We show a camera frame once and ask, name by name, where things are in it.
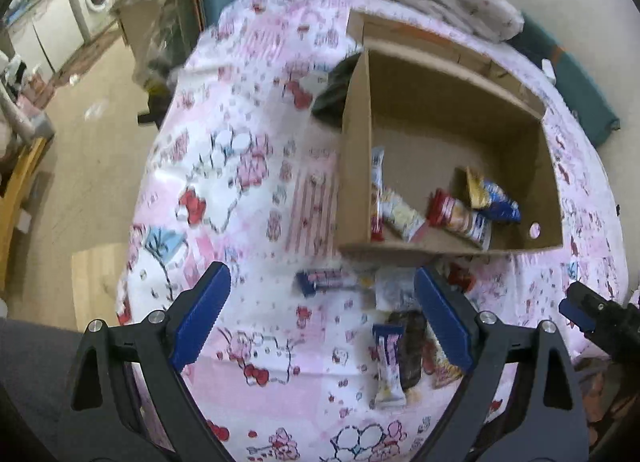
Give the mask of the blue yellow tiger snack bag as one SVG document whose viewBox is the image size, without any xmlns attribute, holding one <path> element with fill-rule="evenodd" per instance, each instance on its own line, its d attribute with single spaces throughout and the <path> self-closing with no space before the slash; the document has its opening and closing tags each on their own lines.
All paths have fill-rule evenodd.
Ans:
<svg viewBox="0 0 640 462">
<path fill-rule="evenodd" d="M 471 208 L 493 222 L 519 224 L 521 211 L 518 204 L 510 198 L 495 182 L 485 178 L 476 170 L 468 167 L 466 188 L 468 188 Z"/>
</svg>

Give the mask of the small yellow cartoon snack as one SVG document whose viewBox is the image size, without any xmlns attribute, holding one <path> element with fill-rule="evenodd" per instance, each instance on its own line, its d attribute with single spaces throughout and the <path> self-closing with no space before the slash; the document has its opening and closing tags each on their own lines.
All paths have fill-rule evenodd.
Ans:
<svg viewBox="0 0 640 462">
<path fill-rule="evenodd" d="M 423 214 L 412 208 L 396 191 L 385 188 L 381 196 L 382 216 L 387 226 L 402 240 L 418 243 L 428 223 Z"/>
</svg>

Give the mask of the teal cushion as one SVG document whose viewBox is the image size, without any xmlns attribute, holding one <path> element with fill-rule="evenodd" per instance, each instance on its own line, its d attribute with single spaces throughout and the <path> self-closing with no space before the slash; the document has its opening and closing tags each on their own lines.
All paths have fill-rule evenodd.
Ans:
<svg viewBox="0 0 640 462">
<path fill-rule="evenodd" d="M 551 62 L 555 88 L 570 112 L 575 113 L 593 147 L 599 148 L 612 133 L 620 130 L 620 118 L 577 59 L 527 14 L 523 14 L 523 18 L 523 31 L 511 38 L 509 44 L 538 68 L 542 68 L 544 59 Z"/>
</svg>

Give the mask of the blue pink small bar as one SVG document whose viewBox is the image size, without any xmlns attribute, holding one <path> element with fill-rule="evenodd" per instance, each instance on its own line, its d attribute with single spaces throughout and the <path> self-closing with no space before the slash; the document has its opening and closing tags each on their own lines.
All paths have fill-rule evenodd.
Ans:
<svg viewBox="0 0 640 462">
<path fill-rule="evenodd" d="M 343 268 L 306 269 L 299 271 L 294 282 L 304 297 L 329 290 L 367 290 L 374 287 L 375 278 L 370 274 L 357 274 Z"/>
</svg>

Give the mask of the yellow cartoon biscuit packet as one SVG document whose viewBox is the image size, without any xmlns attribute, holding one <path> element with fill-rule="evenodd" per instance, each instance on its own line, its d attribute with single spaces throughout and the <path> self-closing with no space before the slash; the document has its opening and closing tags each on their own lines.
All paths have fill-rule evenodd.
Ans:
<svg viewBox="0 0 640 462">
<path fill-rule="evenodd" d="M 422 350 L 422 368 L 431 378 L 434 388 L 445 387 L 463 376 L 461 369 L 450 364 L 442 349 L 442 345 L 436 338 L 432 327 L 427 324 L 425 329 L 425 343 Z"/>
</svg>

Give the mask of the dark brown jerky packet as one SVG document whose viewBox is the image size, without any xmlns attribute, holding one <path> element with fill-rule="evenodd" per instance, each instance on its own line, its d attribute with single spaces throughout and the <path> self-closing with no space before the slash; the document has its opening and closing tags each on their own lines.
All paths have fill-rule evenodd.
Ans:
<svg viewBox="0 0 640 462">
<path fill-rule="evenodd" d="M 387 324 L 404 329 L 398 346 L 403 390 L 410 390 L 422 378 L 426 318 L 414 292 L 415 274 L 414 268 L 384 267 L 374 278 L 375 308 L 387 315 Z"/>
</svg>

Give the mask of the small red candy wrapper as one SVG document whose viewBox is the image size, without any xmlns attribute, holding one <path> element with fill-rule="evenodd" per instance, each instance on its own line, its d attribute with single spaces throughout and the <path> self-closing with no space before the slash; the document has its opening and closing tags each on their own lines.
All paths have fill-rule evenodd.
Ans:
<svg viewBox="0 0 640 462">
<path fill-rule="evenodd" d="M 456 286 L 463 293 L 469 293 L 475 286 L 476 278 L 468 268 L 462 267 L 456 263 L 449 264 L 449 272 L 447 276 L 450 286 Z"/>
</svg>

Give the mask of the brown cardboard box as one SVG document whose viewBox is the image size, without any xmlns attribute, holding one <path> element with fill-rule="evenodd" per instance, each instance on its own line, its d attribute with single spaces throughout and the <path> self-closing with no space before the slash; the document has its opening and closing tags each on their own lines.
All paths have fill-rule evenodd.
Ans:
<svg viewBox="0 0 640 462">
<path fill-rule="evenodd" d="M 433 32 L 355 10 L 347 33 L 362 52 L 343 114 L 338 250 L 417 265 L 431 254 L 559 248 L 559 193 L 542 101 L 491 58 Z M 425 218 L 437 189 L 469 207 L 465 171 L 471 167 L 518 204 L 521 222 L 493 224 L 487 251 L 430 224 L 420 242 L 408 243 L 383 220 L 384 240 L 372 241 L 374 147 L 385 150 L 383 191 L 393 189 Z"/>
</svg>

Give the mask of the wooden chair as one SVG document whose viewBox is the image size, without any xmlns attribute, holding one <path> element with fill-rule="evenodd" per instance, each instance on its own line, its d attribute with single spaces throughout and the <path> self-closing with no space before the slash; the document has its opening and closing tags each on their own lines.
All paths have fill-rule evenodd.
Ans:
<svg viewBox="0 0 640 462">
<path fill-rule="evenodd" d="M 20 218 L 21 205 L 28 196 L 32 178 L 46 147 L 47 139 L 38 137 L 28 147 L 22 149 L 6 184 L 6 191 L 1 197 L 1 291 L 6 288 L 11 241 Z"/>
</svg>

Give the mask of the dark sock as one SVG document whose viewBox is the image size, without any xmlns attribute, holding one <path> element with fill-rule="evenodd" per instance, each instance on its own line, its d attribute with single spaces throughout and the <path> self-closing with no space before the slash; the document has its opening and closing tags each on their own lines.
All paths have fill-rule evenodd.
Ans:
<svg viewBox="0 0 640 462">
<path fill-rule="evenodd" d="M 311 115 L 323 124 L 341 128 L 346 97 L 352 74 L 360 58 L 360 52 L 352 54 L 329 72 L 326 88 L 314 100 Z"/>
</svg>

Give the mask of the white purple rice cake snack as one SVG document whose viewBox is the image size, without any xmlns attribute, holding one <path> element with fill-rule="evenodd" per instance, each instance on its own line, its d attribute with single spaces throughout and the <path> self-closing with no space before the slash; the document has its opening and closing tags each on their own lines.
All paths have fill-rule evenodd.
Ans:
<svg viewBox="0 0 640 462">
<path fill-rule="evenodd" d="M 383 161 L 385 150 L 374 147 L 371 150 L 371 240 L 383 241 L 383 219 L 381 215 L 381 194 L 383 191 Z"/>
</svg>

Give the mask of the pink cartoon bed sheet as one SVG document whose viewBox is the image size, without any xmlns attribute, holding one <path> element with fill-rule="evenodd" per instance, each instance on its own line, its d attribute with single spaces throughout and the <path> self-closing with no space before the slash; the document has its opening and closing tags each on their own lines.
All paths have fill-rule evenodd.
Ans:
<svg viewBox="0 0 640 462">
<path fill-rule="evenodd" d="M 558 322 L 568 352 L 591 352 L 558 313 L 570 282 L 611 300 L 629 292 L 623 231 L 595 148 L 560 94 L 506 44 L 465 34 L 389 0 L 236 0 L 198 40 L 145 172 L 121 322 L 135 322 L 225 263 L 231 294 L 183 377 L 209 427 L 239 461 L 405 461 L 434 430 L 456 384 L 437 371 L 400 409 L 380 410 L 374 297 L 305 298 L 308 267 L 339 267 L 334 244 L 338 133 L 311 115 L 314 97 L 355 51 L 352 10 L 427 30 L 478 52 L 541 96 L 558 181 L 564 244 L 536 254 L 460 257 L 473 303 L 502 320 Z"/>
</svg>

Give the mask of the blue white bar snack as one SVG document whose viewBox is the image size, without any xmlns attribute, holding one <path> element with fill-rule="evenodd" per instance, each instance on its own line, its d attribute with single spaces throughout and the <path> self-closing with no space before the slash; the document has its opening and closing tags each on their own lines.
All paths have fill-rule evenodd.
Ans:
<svg viewBox="0 0 640 462">
<path fill-rule="evenodd" d="M 407 398 L 401 385 L 399 342 L 404 328 L 394 324 L 375 324 L 372 334 L 378 353 L 378 390 L 374 406 L 377 409 L 403 407 Z"/>
</svg>

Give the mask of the red white rice cake snack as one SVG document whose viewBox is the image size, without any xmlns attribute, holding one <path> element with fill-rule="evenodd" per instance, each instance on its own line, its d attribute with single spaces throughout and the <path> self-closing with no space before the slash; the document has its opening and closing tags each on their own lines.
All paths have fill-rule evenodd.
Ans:
<svg viewBox="0 0 640 462">
<path fill-rule="evenodd" d="M 489 248 L 491 221 L 445 190 L 437 189 L 431 197 L 426 219 L 431 227 L 446 230 L 483 251 Z"/>
</svg>

